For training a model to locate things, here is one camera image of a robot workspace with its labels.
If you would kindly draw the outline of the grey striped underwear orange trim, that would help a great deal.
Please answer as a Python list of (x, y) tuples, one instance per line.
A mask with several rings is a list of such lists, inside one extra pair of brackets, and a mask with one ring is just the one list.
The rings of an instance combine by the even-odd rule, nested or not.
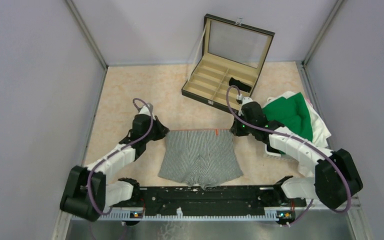
[(202, 189), (242, 177), (233, 138), (228, 129), (170, 131), (158, 176)]

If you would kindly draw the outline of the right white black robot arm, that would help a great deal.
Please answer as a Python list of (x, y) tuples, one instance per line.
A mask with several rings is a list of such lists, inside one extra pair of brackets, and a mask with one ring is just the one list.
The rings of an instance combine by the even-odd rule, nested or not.
[(363, 184), (349, 152), (317, 147), (284, 124), (267, 120), (260, 104), (250, 97), (239, 100), (239, 105), (239, 110), (232, 112), (234, 135), (252, 135), (266, 147), (292, 157), (303, 175), (280, 183), (273, 192), (277, 205), (287, 206), (293, 199), (301, 198), (319, 200), (336, 213), (351, 208), (352, 197)]

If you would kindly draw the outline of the black underwear with beige waistband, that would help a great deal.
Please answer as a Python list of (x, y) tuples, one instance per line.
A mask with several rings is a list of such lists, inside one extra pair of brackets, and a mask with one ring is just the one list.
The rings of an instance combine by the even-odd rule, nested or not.
[(229, 84), (229, 86), (237, 86), (240, 91), (243, 91), (246, 93), (250, 93), (252, 90), (252, 87), (250, 85), (245, 84), (244, 82), (242, 82), (238, 79), (235, 79), (233, 77), (230, 78), (228, 84)]

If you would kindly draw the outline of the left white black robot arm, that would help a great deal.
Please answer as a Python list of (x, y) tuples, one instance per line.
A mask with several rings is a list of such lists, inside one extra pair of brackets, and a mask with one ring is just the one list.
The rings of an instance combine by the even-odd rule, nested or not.
[(76, 165), (69, 171), (59, 209), (95, 222), (108, 215), (118, 203), (136, 206), (141, 198), (138, 182), (131, 178), (120, 178), (114, 183), (111, 180), (136, 161), (150, 141), (162, 140), (169, 131), (157, 116), (135, 115), (132, 128), (109, 153), (88, 165)]

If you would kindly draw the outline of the black leather compartment box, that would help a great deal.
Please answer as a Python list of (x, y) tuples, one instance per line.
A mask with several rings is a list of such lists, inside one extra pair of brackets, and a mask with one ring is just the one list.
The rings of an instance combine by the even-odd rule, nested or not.
[(237, 111), (237, 93), (228, 91), (229, 80), (251, 86), (251, 92), (240, 90), (250, 97), (274, 37), (272, 31), (244, 24), (241, 17), (233, 21), (207, 13), (182, 95), (224, 112)]

